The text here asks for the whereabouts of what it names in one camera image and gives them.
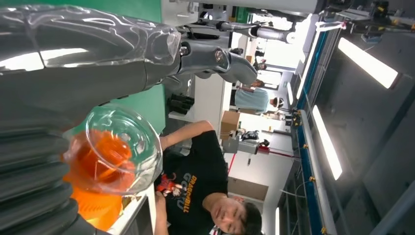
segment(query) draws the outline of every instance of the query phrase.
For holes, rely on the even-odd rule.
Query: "cartoon character print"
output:
[[[173,173],[172,177],[169,178],[166,174],[161,176],[161,183],[157,185],[157,191],[161,192],[164,197],[172,195],[174,198],[182,198],[186,196],[186,187],[180,184],[176,184],[174,180],[176,174]]]

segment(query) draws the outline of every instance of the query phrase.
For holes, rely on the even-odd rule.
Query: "metal rail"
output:
[[[323,175],[320,169],[320,163],[317,158],[317,153],[315,150],[310,125],[308,124],[307,114],[304,110],[300,110],[300,112],[302,128],[305,135],[305,142],[308,146],[308,156],[302,157],[308,157],[310,160],[312,175],[315,178],[314,187],[316,188],[316,198],[320,208],[320,216],[323,225],[322,229],[326,229],[326,234],[337,235],[333,214],[331,212],[327,192],[323,182]]]

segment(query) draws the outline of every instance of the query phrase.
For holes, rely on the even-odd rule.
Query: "man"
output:
[[[238,90],[232,90],[230,105],[240,109],[254,110],[256,114],[267,112],[268,104],[278,106],[278,98],[269,99],[268,92],[259,88],[264,87],[264,82],[256,80],[251,86],[256,89],[240,87]]]
[[[155,235],[208,235],[214,225],[235,235],[260,235],[262,218],[251,203],[228,198],[228,171],[216,132],[208,121],[189,124],[161,137],[163,150],[181,141],[192,139],[188,156],[165,151],[161,183],[168,191],[186,189],[166,197],[156,192]]]
[[[267,69],[267,65],[265,64],[266,60],[261,60],[261,63],[258,63],[258,61],[255,58],[255,62],[252,65],[257,71],[259,70],[266,70]]]

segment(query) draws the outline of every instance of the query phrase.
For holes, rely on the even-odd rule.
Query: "black t-shirt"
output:
[[[169,235],[208,235],[214,223],[202,202],[228,193],[228,171],[215,131],[192,139],[188,156],[166,156],[157,190],[166,197]]]

